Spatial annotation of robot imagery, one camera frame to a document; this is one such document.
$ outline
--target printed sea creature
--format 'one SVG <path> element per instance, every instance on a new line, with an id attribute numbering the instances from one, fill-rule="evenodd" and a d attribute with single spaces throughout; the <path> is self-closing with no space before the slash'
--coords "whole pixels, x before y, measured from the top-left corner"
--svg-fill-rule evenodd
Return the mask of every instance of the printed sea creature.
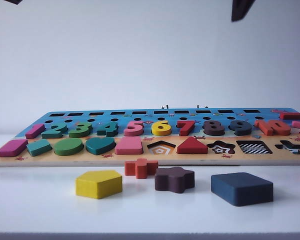
<path id="1" fill-rule="evenodd" d="M 27 157 L 19 156 L 15 160 L 23 161 L 25 159 L 27 159 Z"/>
<path id="2" fill-rule="evenodd" d="M 142 140 L 144 141 L 152 141 L 153 139 L 155 139 L 154 137 L 144 137 Z"/>
<path id="3" fill-rule="evenodd" d="M 297 137 L 289 137 L 290 139 L 293 139 L 297 142 L 300 142 L 300 136 L 297 136 Z"/>
<path id="4" fill-rule="evenodd" d="M 230 159 L 232 156 L 231 156 L 231 155 L 227 155 L 227 154 L 223 154 L 222 157 L 223 157 L 223 158 Z"/>
<path id="5" fill-rule="evenodd" d="M 104 158 L 111 158 L 111 157 L 113 157 L 113 154 L 112 153 L 110 153 L 110 154 L 102 154 L 102 157 L 104 157 Z"/>
<path id="6" fill-rule="evenodd" d="M 154 121 L 144 121 L 143 123 L 144 123 L 144 124 L 148 124 L 148 125 L 149 125 L 149 124 L 153 124 L 153 123 L 154 123 Z"/>
<path id="7" fill-rule="evenodd" d="M 206 137 L 205 137 L 204 135 L 202 135 L 202 136 L 194 136 L 194 138 L 195 138 L 195 139 L 203 139 L 203 140 L 206 139 Z"/>

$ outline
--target empty shape slot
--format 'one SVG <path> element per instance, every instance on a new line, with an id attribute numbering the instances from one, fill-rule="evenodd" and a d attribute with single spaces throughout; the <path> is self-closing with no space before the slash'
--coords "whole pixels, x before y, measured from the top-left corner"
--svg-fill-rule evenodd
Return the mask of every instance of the empty shape slot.
<path id="1" fill-rule="evenodd" d="M 188 110 L 180 110 L 180 111 L 174 111 L 175 114 L 188 114 Z"/>
<path id="2" fill-rule="evenodd" d="M 104 112 L 90 112 L 89 116 L 98 116 L 98 115 L 103 115 Z"/>
<path id="3" fill-rule="evenodd" d="M 232 110 L 218 110 L 218 112 L 221 114 L 233 114 L 234 113 L 234 111 L 232 111 Z"/>
<path id="4" fill-rule="evenodd" d="M 147 111 L 133 111 L 132 114 L 147 114 Z"/>
<path id="5" fill-rule="evenodd" d="M 81 116 L 82 114 L 84 114 L 83 112 L 72 112 L 69 113 L 68 116 Z"/>
<path id="6" fill-rule="evenodd" d="M 113 111 L 112 113 L 110 113 L 110 115 L 124 115 L 125 113 L 125 111 Z"/>
<path id="7" fill-rule="evenodd" d="M 62 117 L 65 113 L 52 113 L 49 117 Z"/>
<path id="8" fill-rule="evenodd" d="M 243 110 L 243 111 L 247 114 L 260 113 L 260 111 L 257 110 L 257 109 L 246 109 L 246 110 Z"/>

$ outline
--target wooden puzzle board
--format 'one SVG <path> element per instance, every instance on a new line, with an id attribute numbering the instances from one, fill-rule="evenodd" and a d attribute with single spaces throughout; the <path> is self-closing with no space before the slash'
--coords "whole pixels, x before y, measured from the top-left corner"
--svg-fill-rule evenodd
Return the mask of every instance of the wooden puzzle board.
<path id="1" fill-rule="evenodd" d="M 68 130 L 61 138 L 47 139 L 52 150 L 38 156 L 31 156 L 25 149 L 14 157 L 0 157 L 0 167 L 123 166 L 125 161 L 134 161 L 139 158 L 158 160 L 160 165 L 300 165 L 299 128 L 291 127 L 289 135 L 265 135 L 254 126 L 256 120 L 265 122 L 280 120 L 291 126 L 293 119 L 280 119 L 279 116 L 281 113 L 294 112 L 296 111 L 292 108 L 169 108 L 48 112 L 21 131 L 14 139 L 25 139 L 25 133 L 36 124 L 44 124 L 46 130 L 49 130 L 55 124 L 65 123 Z M 114 148 L 100 155 L 87 151 L 85 143 L 88 139 L 105 138 L 105 136 L 97 135 L 97 130 L 101 126 L 110 122 L 117 123 L 118 134 L 114 136 L 114 141 L 118 145 L 124 136 L 124 129 L 131 121 L 143 122 L 143 134 L 139 136 L 143 154 L 119 155 L 115 153 Z M 168 121 L 171 126 L 169 135 L 152 134 L 151 127 L 158 121 Z M 189 135 L 180 136 L 178 121 L 195 121 L 194 129 Z M 225 133 L 221 136 L 206 134 L 203 128 L 205 121 L 220 122 L 224 126 Z M 229 129 L 232 121 L 250 123 L 251 134 L 235 135 L 235 132 Z M 80 138 L 84 144 L 83 150 L 68 156 L 55 154 L 54 145 L 69 138 L 69 131 L 76 129 L 78 123 L 82 122 L 92 125 L 91 133 Z M 178 146 L 189 137 L 194 137 L 208 146 L 207 153 L 178 154 Z M 36 138 L 28 139 L 28 143 L 41 138 L 39 134 Z"/>

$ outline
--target white wall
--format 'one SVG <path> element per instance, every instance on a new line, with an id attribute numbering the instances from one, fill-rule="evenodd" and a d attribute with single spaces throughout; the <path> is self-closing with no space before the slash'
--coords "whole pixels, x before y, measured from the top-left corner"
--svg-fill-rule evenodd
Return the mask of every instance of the white wall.
<path id="1" fill-rule="evenodd" d="M 0 0 L 0 133 L 46 112 L 300 111 L 300 0 Z"/>

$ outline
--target blue board section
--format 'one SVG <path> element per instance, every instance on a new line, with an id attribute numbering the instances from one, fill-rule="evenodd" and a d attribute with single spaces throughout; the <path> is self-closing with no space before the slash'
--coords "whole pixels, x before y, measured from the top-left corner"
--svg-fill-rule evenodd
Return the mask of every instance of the blue board section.
<path id="1" fill-rule="evenodd" d="M 120 110 L 91 110 L 91 111 L 58 111 L 48 112 L 33 124 L 28 126 L 16 137 L 24 137 L 34 124 L 44 124 L 46 131 L 52 125 L 65 123 L 68 130 L 63 134 L 67 135 L 70 130 L 75 130 L 76 125 L 82 122 L 92 124 L 92 134 L 96 134 L 98 128 L 109 122 L 118 124 L 118 134 L 123 134 L 124 129 L 130 121 L 143 121 L 144 136 L 152 136 L 152 123 L 166 120 L 172 128 L 172 134 L 179 134 L 177 121 L 195 121 L 193 134 L 203 129 L 204 121 L 219 121 L 229 131 L 231 121 L 247 121 L 251 125 L 255 120 L 279 120 L 281 112 L 296 112 L 292 108 L 169 108 L 169 109 L 120 109 Z M 288 125 L 292 120 L 282 120 Z"/>

